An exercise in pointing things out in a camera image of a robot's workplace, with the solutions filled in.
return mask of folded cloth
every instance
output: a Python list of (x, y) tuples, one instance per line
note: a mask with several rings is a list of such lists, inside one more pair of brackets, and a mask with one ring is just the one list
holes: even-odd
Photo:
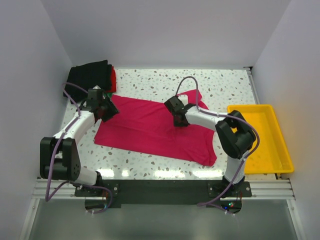
[[(181, 94), (188, 96), (189, 103), (196, 102), (196, 90)], [(173, 116), (161, 102), (118, 95), (113, 95), (112, 101), (119, 114), (101, 122), (95, 144), (194, 161), (204, 166), (215, 163), (212, 130), (192, 124), (175, 127)], [(208, 109), (202, 101), (199, 106)]]
[[(113, 66), (108, 64), (108, 60), (72, 67), (66, 82), (76, 84), (85, 90), (98, 85), (107, 92), (116, 91), (116, 73)], [(76, 87), (65, 85), (64, 89), (76, 102), (87, 97), (85, 92)]]

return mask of yellow plastic tray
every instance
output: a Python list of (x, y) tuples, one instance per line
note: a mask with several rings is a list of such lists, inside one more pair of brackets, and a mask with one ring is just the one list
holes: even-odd
[(238, 110), (260, 136), (259, 147), (249, 156), (245, 164), (245, 174), (285, 174), (294, 171), (275, 111), (271, 105), (230, 105), (227, 110), (229, 113)]

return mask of gray floor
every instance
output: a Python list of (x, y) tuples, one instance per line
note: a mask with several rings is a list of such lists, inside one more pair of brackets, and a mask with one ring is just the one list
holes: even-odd
[(83, 200), (40, 202), (32, 240), (295, 240), (285, 200), (247, 200), (235, 217), (187, 205), (123, 205), (93, 217)]

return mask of white wall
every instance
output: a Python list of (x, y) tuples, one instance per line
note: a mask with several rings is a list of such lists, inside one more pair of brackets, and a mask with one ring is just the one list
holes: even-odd
[(320, 1), (292, 0), (253, 68), (262, 103), (276, 110), (308, 239), (320, 235)]
[(0, 4), (0, 239), (20, 235), (40, 140), (58, 130), (71, 61), (39, 0)]
[(74, 65), (253, 66), (290, 0), (42, 0)]

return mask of table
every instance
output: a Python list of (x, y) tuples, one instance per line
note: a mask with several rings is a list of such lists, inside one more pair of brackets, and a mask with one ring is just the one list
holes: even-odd
[[(115, 69), (115, 72), (115, 94), (119, 96), (163, 103), (176, 93), (183, 77), (193, 76), (199, 83), (202, 101), (210, 110), (226, 112), (228, 105), (255, 104), (246, 70)], [(195, 89), (195, 83), (189, 79), (183, 82), (180, 92), (192, 89)], [(68, 101), (61, 128), (75, 113), (75, 106)], [(94, 137), (100, 122), (99, 120), (81, 139), (78, 152), (81, 166), (99, 171), (103, 179), (220, 180), (224, 175), (227, 155), (222, 150), (216, 133), (213, 137), (213, 148), (217, 160), (212, 167), (208, 167), (192, 161), (96, 145)]]

